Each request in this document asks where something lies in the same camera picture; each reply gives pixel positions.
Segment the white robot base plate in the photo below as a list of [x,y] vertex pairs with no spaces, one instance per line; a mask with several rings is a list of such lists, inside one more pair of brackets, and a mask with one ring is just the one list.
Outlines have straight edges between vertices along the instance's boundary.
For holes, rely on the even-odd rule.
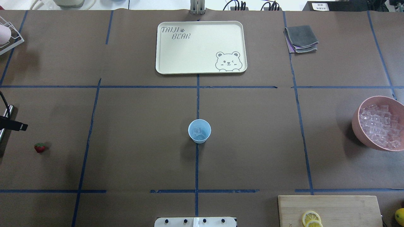
[[155,227],[237,227],[233,217],[161,217]]

